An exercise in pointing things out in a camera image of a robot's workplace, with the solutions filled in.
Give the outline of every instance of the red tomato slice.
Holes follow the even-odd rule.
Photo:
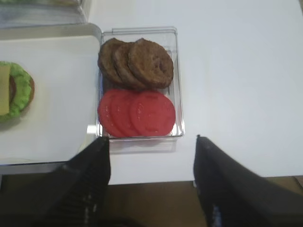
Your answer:
[[[156,91],[142,92],[130,108],[131,121],[143,136],[165,136],[176,121],[173,103]]]
[[[116,127],[112,120],[111,112],[110,112],[110,105],[112,100],[120,94],[120,90],[112,89],[107,91],[98,106],[98,115],[99,120],[102,126],[106,129],[106,131],[115,137],[125,137],[125,135]]]
[[[133,126],[129,115],[130,105],[137,96],[137,92],[124,90],[112,100],[112,119],[117,128],[126,136],[140,135]]]

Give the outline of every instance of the green lettuce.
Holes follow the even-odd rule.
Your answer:
[[[9,113],[0,116],[0,122],[5,122],[11,118],[18,117],[21,111],[29,102],[32,88],[30,86],[31,76],[18,64],[7,61],[0,61],[0,66],[10,65],[10,76],[16,83],[16,94],[9,106]]]

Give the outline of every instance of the plastic food container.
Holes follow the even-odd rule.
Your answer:
[[[111,140],[171,140],[177,139],[184,135],[184,119],[182,110],[181,88],[180,88],[180,74],[179,74],[179,59],[178,59],[178,39],[177,29],[174,27],[145,27],[145,28],[124,28],[124,29],[112,29],[112,31],[103,32],[101,36],[101,45],[111,38],[116,38],[124,42],[135,42],[140,38],[156,42],[163,46],[174,64],[174,79],[171,85],[166,89],[158,90],[163,93],[167,98],[171,100],[176,109],[176,121],[172,131],[167,136],[158,137],[125,137],[116,138],[109,135],[102,127],[99,120],[97,120],[97,135],[109,136]],[[100,71],[99,77],[99,100],[101,100],[104,93],[114,86],[102,76]]]

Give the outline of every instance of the cooked meat patty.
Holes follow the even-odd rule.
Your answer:
[[[143,90],[147,86],[139,81],[128,67],[128,51],[133,43],[126,43],[119,46],[115,52],[113,52],[114,66],[121,78],[121,80],[133,89]]]
[[[137,79],[152,88],[168,87],[174,75],[174,65],[166,50],[143,38],[131,46],[128,66]]]
[[[123,87],[124,84],[114,67],[112,53],[122,44],[125,44],[125,42],[115,38],[107,40],[101,46],[98,59],[98,66],[101,69],[102,75],[121,87]]]

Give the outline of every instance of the yellow cheese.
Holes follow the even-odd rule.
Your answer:
[[[0,66],[0,116],[9,113],[9,71],[9,65]]]

